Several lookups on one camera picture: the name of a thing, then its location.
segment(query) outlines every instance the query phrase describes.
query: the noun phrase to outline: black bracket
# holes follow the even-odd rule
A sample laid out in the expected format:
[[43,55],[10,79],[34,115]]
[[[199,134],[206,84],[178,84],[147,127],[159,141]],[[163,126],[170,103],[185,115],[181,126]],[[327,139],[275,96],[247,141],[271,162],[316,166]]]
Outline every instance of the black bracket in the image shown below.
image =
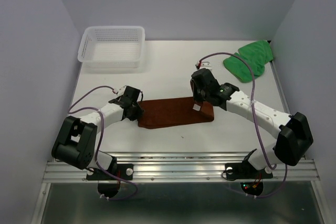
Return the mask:
[[236,179],[255,179],[261,175],[262,179],[273,178],[272,173],[267,173],[265,169],[257,170],[248,161],[250,156],[257,149],[252,150],[240,163],[226,163],[222,177],[226,180],[235,181]]
[[[117,176],[122,179],[126,180],[132,180],[133,179],[133,173],[131,175],[126,174],[126,170],[128,168],[133,170],[134,165],[133,164],[118,164],[117,168],[115,169],[113,175]],[[89,181],[103,181],[103,180],[116,180],[114,178],[111,178],[109,175],[105,174],[100,169],[93,168],[93,174],[92,175],[86,175],[86,180]]]

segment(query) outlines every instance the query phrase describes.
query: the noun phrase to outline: small tag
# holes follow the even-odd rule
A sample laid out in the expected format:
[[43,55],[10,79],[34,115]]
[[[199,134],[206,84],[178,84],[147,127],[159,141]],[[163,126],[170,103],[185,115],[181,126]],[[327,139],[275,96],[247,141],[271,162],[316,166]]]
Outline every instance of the small tag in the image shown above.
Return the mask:
[[201,106],[199,106],[197,104],[194,104],[193,110],[200,111],[201,110]]

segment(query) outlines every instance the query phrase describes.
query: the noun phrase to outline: black mount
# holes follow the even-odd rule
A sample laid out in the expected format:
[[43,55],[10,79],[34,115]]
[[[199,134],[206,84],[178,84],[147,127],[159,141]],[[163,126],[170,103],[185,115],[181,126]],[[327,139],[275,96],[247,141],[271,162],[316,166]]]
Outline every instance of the black mount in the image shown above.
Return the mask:
[[255,179],[261,174],[263,179],[273,178],[272,173],[266,173],[264,169],[256,170],[248,161],[253,152],[251,151],[240,163],[226,163],[222,177],[226,180],[235,181],[236,179]]

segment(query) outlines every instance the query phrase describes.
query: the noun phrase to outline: wire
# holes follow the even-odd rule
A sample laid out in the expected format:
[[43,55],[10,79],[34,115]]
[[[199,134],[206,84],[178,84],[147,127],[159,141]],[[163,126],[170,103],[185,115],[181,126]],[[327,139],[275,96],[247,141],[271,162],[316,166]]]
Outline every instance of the wire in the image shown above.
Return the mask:
[[98,142],[98,146],[97,146],[97,150],[96,150],[96,153],[94,155],[94,161],[95,163],[97,164],[97,166],[99,167],[99,169],[101,169],[101,171],[103,173],[105,173],[106,175],[110,176],[111,178],[115,179],[115,180],[118,180],[118,181],[122,181],[122,182],[125,182],[127,184],[130,184],[132,186],[135,187],[135,191],[133,193],[131,193],[130,195],[127,195],[125,197],[122,197],[122,198],[117,198],[117,199],[114,199],[114,198],[109,198],[109,197],[105,197],[104,195],[100,195],[100,197],[104,198],[104,199],[107,199],[107,200],[125,200],[125,199],[129,199],[131,198],[132,196],[134,196],[135,194],[137,194],[138,192],[138,186],[136,183],[133,183],[131,181],[128,181],[126,179],[123,179],[123,178],[119,178],[111,173],[109,173],[107,170],[105,170],[100,164],[99,164],[99,161],[98,161],[98,152],[99,152],[99,149],[100,149],[100,146],[101,146],[101,143],[102,143],[102,140],[103,140],[103,135],[104,135],[104,116],[103,114],[97,109],[97,108],[94,108],[94,107],[83,107],[81,109],[78,109],[78,110],[75,110],[75,111],[72,111],[70,112],[70,110],[76,105],[78,104],[81,100],[83,100],[87,95],[89,95],[90,93],[92,93],[94,90],[97,90],[97,89],[100,89],[100,88],[109,88],[113,91],[113,93],[115,93],[115,89],[110,87],[110,86],[98,86],[92,90],[90,90],[89,92],[87,92],[85,95],[83,95],[80,99],[78,99],[78,101],[76,101],[72,106],[70,106],[70,109],[69,109],[69,114],[74,114],[74,113],[77,113],[79,111],[83,111],[83,110],[95,110],[99,115],[100,115],[100,118],[101,118],[101,132],[100,132],[100,137],[99,137],[99,142]]
[[[262,139],[261,139],[261,136],[260,136],[260,131],[259,131],[259,127],[258,127],[258,119],[257,119],[257,115],[256,115],[256,109],[254,107],[254,90],[256,88],[256,80],[255,80],[255,77],[254,77],[254,74],[253,74],[253,71],[252,71],[252,68],[250,67],[250,65],[240,56],[238,55],[234,55],[234,54],[231,54],[229,52],[216,52],[214,54],[210,54],[210,55],[207,55],[207,56],[204,56],[202,59],[200,59],[198,65],[197,65],[197,69],[200,68],[201,64],[202,64],[202,61],[209,58],[209,57],[212,57],[212,56],[215,56],[215,55],[229,55],[229,56],[232,56],[232,57],[235,57],[237,58],[238,60],[240,60],[242,63],[245,64],[245,66],[248,68],[248,70],[250,71],[251,73],[251,76],[252,76],[252,91],[251,91],[251,108],[252,108],[252,116],[253,116],[253,122],[254,122],[254,126],[255,126],[255,129],[256,129],[256,133],[257,133],[257,137],[258,137],[258,141],[259,141],[259,144],[260,144],[260,148],[261,148],[261,151],[263,152],[262,154],[264,155],[264,158],[265,158],[265,161],[268,165],[268,167],[272,170],[274,170],[277,165],[275,164],[274,166],[271,165],[268,157],[267,157],[267,154],[266,154],[266,150],[265,150],[265,147],[264,147],[264,144],[262,143]],[[287,165],[285,164],[285,175],[284,175],[284,179],[283,181],[281,182],[281,185],[275,190],[273,191],[272,193],[269,193],[267,195],[263,195],[263,196],[253,196],[251,195],[252,197],[254,198],[267,198],[267,197],[270,197],[274,194],[276,194],[278,191],[280,191],[283,186],[285,185],[285,182],[286,182],[286,178],[287,178],[287,171],[288,171],[288,167]],[[235,191],[236,193],[240,193],[240,194],[245,194],[245,193],[242,193],[241,191],[236,191],[234,189],[231,189],[228,187],[229,190],[231,191]]]
[[260,184],[260,182],[261,182],[261,173],[259,173],[259,181],[258,181],[257,184],[255,184],[256,181],[257,181],[257,179],[253,182],[253,185],[252,185],[253,188],[256,188]]

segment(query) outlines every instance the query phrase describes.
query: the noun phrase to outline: cable connector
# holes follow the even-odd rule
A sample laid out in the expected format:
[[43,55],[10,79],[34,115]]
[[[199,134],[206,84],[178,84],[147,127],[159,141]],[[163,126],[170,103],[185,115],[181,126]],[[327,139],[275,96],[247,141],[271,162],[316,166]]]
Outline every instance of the cable connector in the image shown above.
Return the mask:
[[201,62],[197,62],[195,65],[196,69],[201,69],[201,68],[206,68],[209,69],[210,71],[212,71],[212,66],[210,65],[210,62],[208,61],[201,61]]

